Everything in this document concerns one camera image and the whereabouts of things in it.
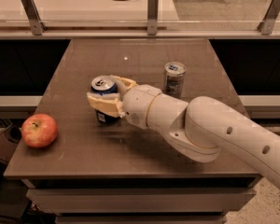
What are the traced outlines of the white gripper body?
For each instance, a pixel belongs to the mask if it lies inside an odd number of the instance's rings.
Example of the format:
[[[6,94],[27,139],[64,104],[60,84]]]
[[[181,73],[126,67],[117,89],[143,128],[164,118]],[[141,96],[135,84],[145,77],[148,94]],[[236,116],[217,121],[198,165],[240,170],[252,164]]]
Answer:
[[[137,85],[123,96],[123,109],[126,120],[141,129],[147,128],[147,114],[153,100],[161,90],[150,85]]]

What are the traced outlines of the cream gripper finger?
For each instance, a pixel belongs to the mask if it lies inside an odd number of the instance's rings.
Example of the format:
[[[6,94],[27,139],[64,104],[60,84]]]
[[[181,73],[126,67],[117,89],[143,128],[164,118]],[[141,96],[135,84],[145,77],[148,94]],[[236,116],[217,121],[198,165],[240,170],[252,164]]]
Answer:
[[[123,98],[126,92],[129,91],[131,88],[137,86],[137,83],[134,80],[126,77],[118,77],[111,75],[110,78],[118,86],[118,93],[120,98]]]
[[[125,116],[123,102],[119,93],[98,94],[87,92],[89,105],[108,116],[119,118]]]

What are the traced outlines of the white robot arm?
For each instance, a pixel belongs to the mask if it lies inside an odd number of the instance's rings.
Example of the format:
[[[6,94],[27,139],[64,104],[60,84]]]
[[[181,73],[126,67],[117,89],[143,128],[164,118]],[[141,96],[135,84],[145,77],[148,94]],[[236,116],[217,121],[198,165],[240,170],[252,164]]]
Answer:
[[[226,149],[280,189],[280,136],[214,98],[185,102],[126,77],[99,76],[87,99],[101,113],[159,133],[194,161],[213,161]]]

